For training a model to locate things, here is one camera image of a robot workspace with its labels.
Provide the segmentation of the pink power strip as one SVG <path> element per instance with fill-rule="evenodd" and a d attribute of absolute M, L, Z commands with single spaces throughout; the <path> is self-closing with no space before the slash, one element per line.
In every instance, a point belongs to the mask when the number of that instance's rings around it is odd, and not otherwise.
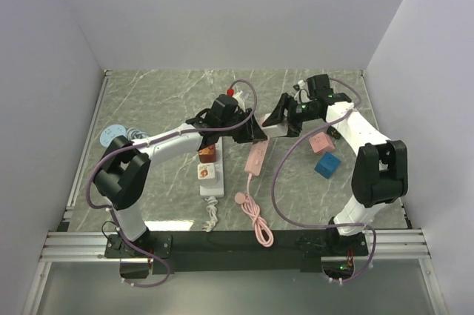
<path fill-rule="evenodd" d="M 269 141 L 261 141 L 256 142 L 250 148 L 250 153 L 247 158 L 246 165 L 244 167 L 244 171 L 246 173 L 250 173 L 253 176 L 259 176 L 262 165 L 264 162 L 264 157 L 266 156 L 267 148 L 268 148 Z"/>

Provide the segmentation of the pink cube plug adapter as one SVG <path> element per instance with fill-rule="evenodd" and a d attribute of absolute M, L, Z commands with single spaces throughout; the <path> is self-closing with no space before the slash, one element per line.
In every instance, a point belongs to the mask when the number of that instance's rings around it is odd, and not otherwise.
<path fill-rule="evenodd" d="M 331 153 L 336 149 L 331 138 L 325 132 L 320 132 L 310 137 L 309 142 L 313 152 L 316 154 Z"/>

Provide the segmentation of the blue cube plug adapter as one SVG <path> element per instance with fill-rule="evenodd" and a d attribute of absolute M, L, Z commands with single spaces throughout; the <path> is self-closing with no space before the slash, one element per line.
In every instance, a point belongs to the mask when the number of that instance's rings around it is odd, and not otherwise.
<path fill-rule="evenodd" d="M 341 160 L 330 152 L 326 152 L 316 164 L 314 170 L 325 179 L 330 179 L 341 164 Z"/>

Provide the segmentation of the light blue round socket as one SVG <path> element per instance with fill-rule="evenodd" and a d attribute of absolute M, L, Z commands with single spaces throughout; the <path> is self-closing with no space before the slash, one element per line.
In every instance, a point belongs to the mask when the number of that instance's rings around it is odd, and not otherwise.
<path fill-rule="evenodd" d="M 118 136 L 127 136 L 127 129 L 119 124 L 110 125 L 101 132 L 99 142 L 101 146 L 108 147 Z"/>

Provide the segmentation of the plain white cube adapter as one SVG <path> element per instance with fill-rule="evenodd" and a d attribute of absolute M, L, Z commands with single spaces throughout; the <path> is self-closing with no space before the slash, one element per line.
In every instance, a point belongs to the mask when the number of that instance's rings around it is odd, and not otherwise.
<path fill-rule="evenodd" d="M 266 134 L 269 139 L 274 139 L 278 137 L 285 137 L 288 134 L 288 123 L 287 120 L 284 119 L 283 122 L 278 123 L 276 125 L 271 125 L 264 127 L 263 123 L 267 120 L 270 116 L 269 113 L 265 114 L 261 118 L 261 129 Z"/>

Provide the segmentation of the dark green cube adapter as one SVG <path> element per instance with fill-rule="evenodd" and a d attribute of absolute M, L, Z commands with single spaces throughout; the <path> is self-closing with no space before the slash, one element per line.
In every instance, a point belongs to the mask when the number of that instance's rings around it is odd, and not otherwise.
<path fill-rule="evenodd" d="M 339 139 L 341 138 L 341 134 L 340 134 L 336 129 L 332 129 L 332 128 L 329 129 L 329 128 L 328 128 L 328 129 L 327 129 L 327 134 L 328 134 L 330 137 L 332 137 L 332 138 L 334 138 L 334 139 L 336 139 L 336 140 L 339 140 Z"/>

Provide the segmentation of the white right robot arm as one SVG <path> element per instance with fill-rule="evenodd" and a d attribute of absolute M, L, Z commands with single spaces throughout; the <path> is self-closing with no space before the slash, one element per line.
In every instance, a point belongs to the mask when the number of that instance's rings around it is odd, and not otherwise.
<path fill-rule="evenodd" d="M 408 191 L 407 146 L 391 140 L 357 110 L 361 97 L 352 100 L 335 92 L 327 74 L 311 76 L 295 85 L 295 94 L 281 95 L 261 129 L 272 137 L 295 137 L 298 143 L 315 135 L 301 134 L 305 122 L 321 119 L 334 127 L 356 155 L 351 179 L 352 196 L 326 230 L 326 249 L 335 255 L 351 246 L 351 236 L 363 231 L 374 216 Z"/>

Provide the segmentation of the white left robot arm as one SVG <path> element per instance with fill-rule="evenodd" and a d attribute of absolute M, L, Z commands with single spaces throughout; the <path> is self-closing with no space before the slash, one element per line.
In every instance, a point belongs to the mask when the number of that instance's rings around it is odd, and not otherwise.
<path fill-rule="evenodd" d="M 143 255 L 149 229 L 138 206 L 151 168 L 186 153 L 198 152 L 229 136 L 238 144 L 267 140 L 253 116 L 235 96 L 221 94 L 211 107 L 201 110 L 177 128 L 149 139 L 115 138 L 93 173 L 92 183 L 109 202 L 116 224 L 124 233 L 121 247 L 128 255 Z"/>

